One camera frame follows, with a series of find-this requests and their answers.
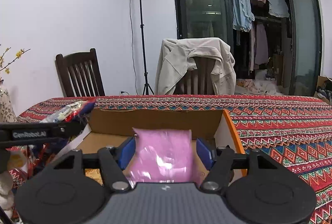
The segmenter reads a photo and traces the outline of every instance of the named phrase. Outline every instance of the metal screw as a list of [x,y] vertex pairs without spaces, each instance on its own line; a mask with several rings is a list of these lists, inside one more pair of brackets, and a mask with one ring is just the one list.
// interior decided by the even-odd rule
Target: metal screw
[[219,188],[219,185],[216,182],[208,181],[203,184],[203,188],[206,190],[216,190]]
[[129,187],[129,184],[123,181],[117,181],[112,184],[112,188],[115,190],[124,191]]

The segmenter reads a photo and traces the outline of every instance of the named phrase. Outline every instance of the closet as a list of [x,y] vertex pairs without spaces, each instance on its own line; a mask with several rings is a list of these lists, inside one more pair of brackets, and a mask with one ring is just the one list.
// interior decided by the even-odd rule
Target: closet
[[176,0],[176,12],[178,38],[219,37],[231,46],[236,94],[313,95],[318,0]]

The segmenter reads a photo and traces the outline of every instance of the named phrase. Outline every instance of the power cord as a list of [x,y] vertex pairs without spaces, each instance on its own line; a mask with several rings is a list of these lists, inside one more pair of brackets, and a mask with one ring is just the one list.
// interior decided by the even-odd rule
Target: power cord
[[[132,26],[132,0],[129,0],[129,16],[130,16],[130,24]],[[135,61],[134,61],[134,31],[132,29],[132,65],[134,67],[134,73],[135,73],[135,90],[136,90],[136,94],[138,95],[137,92],[137,75],[136,75],[136,70],[135,70]]]

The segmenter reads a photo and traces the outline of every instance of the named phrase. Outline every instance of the gray ribbed panel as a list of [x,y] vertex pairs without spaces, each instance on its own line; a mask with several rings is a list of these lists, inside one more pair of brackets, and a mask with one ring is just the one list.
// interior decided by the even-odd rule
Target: gray ribbed panel
[[144,184],[114,195],[86,224],[244,224],[220,196],[204,194],[193,183]]

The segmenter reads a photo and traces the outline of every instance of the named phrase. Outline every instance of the pink plastic package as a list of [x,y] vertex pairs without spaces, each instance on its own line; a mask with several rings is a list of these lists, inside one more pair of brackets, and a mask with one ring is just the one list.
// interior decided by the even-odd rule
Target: pink plastic package
[[190,130],[134,129],[136,155],[130,167],[135,182],[190,182],[199,178]]

